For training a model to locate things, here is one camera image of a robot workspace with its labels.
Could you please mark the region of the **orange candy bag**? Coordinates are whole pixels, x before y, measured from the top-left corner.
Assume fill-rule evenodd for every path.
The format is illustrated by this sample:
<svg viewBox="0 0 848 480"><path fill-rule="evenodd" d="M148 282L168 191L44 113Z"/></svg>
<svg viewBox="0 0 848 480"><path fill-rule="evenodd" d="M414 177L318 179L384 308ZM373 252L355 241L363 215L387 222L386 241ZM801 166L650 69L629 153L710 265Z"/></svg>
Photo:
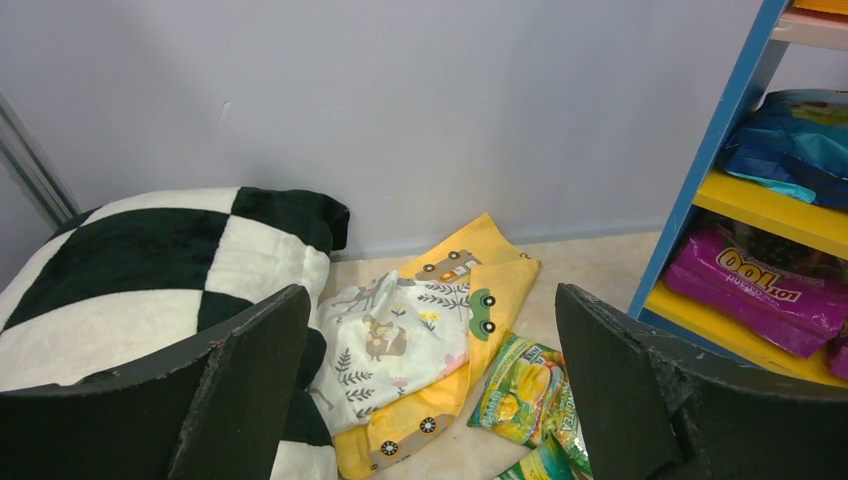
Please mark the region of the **orange candy bag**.
<svg viewBox="0 0 848 480"><path fill-rule="evenodd" d="M792 6L820 13L848 15L848 0L793 0Z"/></svg>

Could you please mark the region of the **purple candy bag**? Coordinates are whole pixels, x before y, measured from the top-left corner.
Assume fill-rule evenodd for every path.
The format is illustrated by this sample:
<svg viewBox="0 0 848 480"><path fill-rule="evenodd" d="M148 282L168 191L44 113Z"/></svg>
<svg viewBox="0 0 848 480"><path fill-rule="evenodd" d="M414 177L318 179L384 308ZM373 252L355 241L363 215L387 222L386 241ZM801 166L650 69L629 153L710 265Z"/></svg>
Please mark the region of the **purple candy bag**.
<svg viewBox="0 0 848 480"><path fill-rule="evenodd" d="M663 281L796 357L822 349L847 320L846 285L756 260L715 224L686 239Z"/></svg>
<svg viewBox="0 0 848 480"><path fill-rule="evenodd" d="M830 340L827 346L827 365L829 371L843 379L848 379L847 372L847 325L844 324L839 334Z"/></svg>

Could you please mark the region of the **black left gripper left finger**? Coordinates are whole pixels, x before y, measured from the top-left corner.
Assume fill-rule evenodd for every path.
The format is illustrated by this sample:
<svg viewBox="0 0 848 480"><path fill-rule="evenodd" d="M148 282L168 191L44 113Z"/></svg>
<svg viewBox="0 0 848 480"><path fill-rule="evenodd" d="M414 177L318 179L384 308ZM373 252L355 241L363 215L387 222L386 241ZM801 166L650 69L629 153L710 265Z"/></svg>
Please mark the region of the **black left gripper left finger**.
<svg viewBox="0 0 848 480"><path fill-rule="evenodd" d="M307 333L290 285L73 385L1 395L5 479L266 479Z"/></svg>

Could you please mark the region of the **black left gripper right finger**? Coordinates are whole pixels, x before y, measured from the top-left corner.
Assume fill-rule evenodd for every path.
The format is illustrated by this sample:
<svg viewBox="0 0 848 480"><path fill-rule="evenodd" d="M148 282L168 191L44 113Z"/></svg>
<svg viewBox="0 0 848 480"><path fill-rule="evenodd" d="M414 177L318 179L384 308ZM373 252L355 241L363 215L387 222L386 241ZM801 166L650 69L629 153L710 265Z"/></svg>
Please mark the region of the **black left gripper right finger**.
<svg viewBox="0 0 848 480"><path fill-rule="evenodd" d="M847 392L715 354L574 284L560 343L597 479L843 479Z"/></svg>

